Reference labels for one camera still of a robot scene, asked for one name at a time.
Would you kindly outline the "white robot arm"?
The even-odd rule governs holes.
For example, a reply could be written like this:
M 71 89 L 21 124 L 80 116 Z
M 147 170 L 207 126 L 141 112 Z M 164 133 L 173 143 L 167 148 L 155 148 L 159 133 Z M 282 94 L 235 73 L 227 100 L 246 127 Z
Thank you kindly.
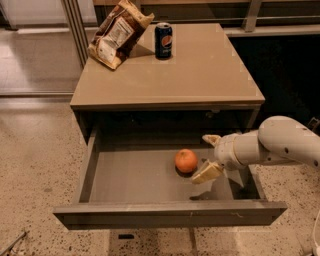
M 203 135 L 213 147 L 211 158 L 192 175 L 193 184 L 215 180 L 225 170 L 241 170 L 249 165 L 306 164 L 320 169 L 320 137 L 298 121 L 273 116 L 257 130 L 225 136 Z

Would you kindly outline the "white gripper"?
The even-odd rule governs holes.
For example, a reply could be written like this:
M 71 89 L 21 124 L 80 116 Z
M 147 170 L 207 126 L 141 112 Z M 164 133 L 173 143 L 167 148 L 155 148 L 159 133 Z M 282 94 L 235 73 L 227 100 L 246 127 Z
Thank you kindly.
M 215 180 L 223 174 L 223 168 L 229 171 L 243 169 L 248 165 L 247 161 L 240 161 L 240 151 L 236 148 L 241 134 L 230 134 L 223 137 L 219 135 L 205 134 L 202 139 L 214 147 L 214 159 L 217 162 L 206 160 L 192 175 L 193 184 Z

